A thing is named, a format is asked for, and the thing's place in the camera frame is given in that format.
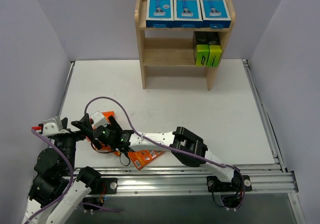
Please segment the orange razor pack top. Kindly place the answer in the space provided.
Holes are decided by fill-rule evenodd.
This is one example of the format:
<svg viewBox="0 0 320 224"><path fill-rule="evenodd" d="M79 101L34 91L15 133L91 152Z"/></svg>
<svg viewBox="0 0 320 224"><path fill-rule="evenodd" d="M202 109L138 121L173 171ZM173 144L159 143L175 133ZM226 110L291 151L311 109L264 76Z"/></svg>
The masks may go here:
<svg viewBox="0 0 320 224"><path fill-rule="evenodd" d="M115 113L113 111L107 111L107 112L108 112L109 116L115 117ZM97 128L94 128L93 121L91 120L91 118L90 118L90 122L91 122L91 125L93 128L93 137L94 138L98 138L98 140L103 143L110 143L115 140L115 138L116 138L115 131L109 129L109 127L110 127L109 124L106 127L101 125Z"/></svg>

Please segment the white Harry's razor blister pack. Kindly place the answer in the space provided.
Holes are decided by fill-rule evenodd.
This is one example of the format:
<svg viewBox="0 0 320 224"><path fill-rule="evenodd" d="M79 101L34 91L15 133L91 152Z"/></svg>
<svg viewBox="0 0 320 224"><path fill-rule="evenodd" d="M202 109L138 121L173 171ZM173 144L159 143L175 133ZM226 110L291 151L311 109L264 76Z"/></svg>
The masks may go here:
<svg viewBox="0 0 320 224"><path fill-rule="evenodd" d="M145 22L147 28L173 28L173 0L147 0Z"/></svg>

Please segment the black green Gillette box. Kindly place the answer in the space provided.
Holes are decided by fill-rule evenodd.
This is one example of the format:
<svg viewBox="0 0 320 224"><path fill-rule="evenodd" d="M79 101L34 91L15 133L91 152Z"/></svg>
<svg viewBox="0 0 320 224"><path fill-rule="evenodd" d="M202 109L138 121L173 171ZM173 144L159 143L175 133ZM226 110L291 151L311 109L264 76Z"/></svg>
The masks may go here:
<svg viewBox="0 0 320 224"><path fill-rule="evenodd" d="M192 45L195 65L205 67L210 53L207 34L202 31L194 31Z"/></svg>
<svg viewBox="0 0 320 224"><path fill-rule="evenodd" d="M209 47L209 55L206 66L218 67L222 55L219 34L217 32L207 32L206 36Z"/></svg>

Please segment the blue Harry's razor box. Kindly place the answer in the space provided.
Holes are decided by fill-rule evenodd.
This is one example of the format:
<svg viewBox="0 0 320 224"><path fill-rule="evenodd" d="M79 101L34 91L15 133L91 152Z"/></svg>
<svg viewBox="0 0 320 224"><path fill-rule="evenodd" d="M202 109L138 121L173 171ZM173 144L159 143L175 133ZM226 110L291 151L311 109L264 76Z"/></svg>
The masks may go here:
<svg viewBox="0 0 320 224"><path fill-rule="evenodd" d="M231 17L226 0L200 0L202 26L211 29L228 29Z"/></svg>
<svg viewBox="0 0 320 224"><path fill-rule="evenodd" d="M173 0L175 28L201 28L203 18L200 0Z"/></svg>

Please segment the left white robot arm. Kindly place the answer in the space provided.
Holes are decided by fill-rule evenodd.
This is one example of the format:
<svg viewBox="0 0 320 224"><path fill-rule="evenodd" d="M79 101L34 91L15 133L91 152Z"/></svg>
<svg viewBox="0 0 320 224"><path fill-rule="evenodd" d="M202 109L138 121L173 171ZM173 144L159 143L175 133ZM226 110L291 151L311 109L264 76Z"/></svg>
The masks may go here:
<svg viewBox="0 0 320 224"><path fill-rule="evenodd" d="M89 166L75 167L76 144L93 140L93 121L85 114L71 124L78 130L70 130L68 119L56 116L31 128L49 147L39 153L34 166L24 224L64 224L78 206L90 212L117 212L103 205L106 195L116 194L118 179Z"/></svg>

